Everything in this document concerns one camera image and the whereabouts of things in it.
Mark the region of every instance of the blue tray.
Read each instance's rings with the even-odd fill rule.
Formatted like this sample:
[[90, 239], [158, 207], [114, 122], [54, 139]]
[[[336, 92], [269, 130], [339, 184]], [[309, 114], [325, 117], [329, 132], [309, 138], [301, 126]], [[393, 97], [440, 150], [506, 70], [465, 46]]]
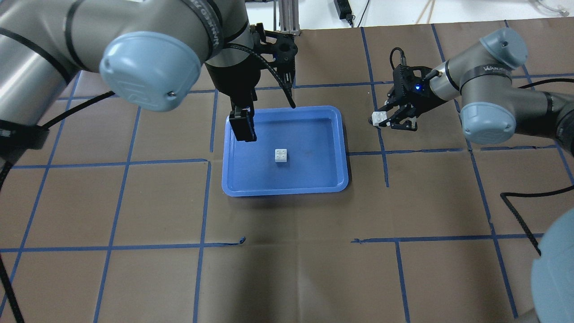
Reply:
[[[349, 182], [341, 113], [332, 106], [258, 109], [257, 141], [236, 141], [229, 118], [223, 191], [232, 197], [339, 192]], [[287, 149], [287, 162], [275, 162]]]

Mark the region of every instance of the white floor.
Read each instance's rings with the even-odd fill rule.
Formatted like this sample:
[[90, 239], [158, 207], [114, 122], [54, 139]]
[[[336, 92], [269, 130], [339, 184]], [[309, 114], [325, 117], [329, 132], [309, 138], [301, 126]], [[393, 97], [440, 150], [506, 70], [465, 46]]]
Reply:
[[[553, 8], [562, 6], [571, 13], [570, 16], [574, 14], [574, 0], [544, 2]], [[367, 0], [349, 0], [349, 3], [356, 15], [355, 24], [358, 24]], [[417, 20], [419, 24], [425, 24], [561, 17], [534, 0], [435, 0], [430, 17], [431, 5], [424, 10], [427, 3], [432, 3], [432, 0], [371, 0], [361, 26], [411, 25]], [[248, 2], [247, 10], [252, 24], [263, 22], [265, 29], [272, 29], [272, 0]], [[339, 20], [334, 0], [299, 0], [299, 23], [301, 29], [349, 28], [346, 21]]]

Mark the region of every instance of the white cable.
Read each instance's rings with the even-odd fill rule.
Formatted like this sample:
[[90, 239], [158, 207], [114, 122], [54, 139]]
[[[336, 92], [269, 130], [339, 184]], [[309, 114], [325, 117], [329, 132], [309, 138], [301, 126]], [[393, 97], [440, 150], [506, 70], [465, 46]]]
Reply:
[[539, 5], [543, 6], [544, 8], [553, 11], [555, 13], [559, 13], [562, 17], [567, 17], [570, 16], [570, 12], [568, 12], [566, 9], [564, 9], [562, 6], [558, 5], [558, 8], [552, 8], [550, 6], [548, 6], [547, 4], [545, 4], [543, 2], [543, 0], [535, 0]]

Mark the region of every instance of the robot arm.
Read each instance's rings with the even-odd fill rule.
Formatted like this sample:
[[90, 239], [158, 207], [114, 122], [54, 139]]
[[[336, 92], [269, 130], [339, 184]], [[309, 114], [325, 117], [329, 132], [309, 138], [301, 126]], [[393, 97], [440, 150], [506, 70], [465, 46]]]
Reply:
[[231, 97], [237, 139], [256, 140], [254, 87], [265, 67], [224, 49], [229, 43], [281, 56], [271, 64], [290, 89], [293, 36], [250, 26], [244, 0], [2, 1], [0, 162], [41, 148], [47, 130], [36, 124], [80, 70], [99, 72], [113, 92], [144, 109], [169, 111], [205, 63], [216, 88]]
[[[556, 139], [573, 153], [574, 96], [511, 86], [511, 71], [527, 56], [520, 35], [503, 28], [434, 69], [401, 63], [393, 72], [389, 100], [373, 113], [371, 123], [416, 131], [417, 117], [461, 95], [460, 117], [469, 141], [496, 144], [520, 133]], [[398, 110], [387, 117], [395, 106]]]

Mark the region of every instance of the white block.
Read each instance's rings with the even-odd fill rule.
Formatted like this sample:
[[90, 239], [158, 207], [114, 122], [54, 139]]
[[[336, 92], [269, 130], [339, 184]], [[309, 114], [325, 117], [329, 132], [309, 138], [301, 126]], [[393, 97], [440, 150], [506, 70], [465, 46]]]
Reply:
[[275, 162], [276, 163], [287, 162], [287, 149], [275, 149]]

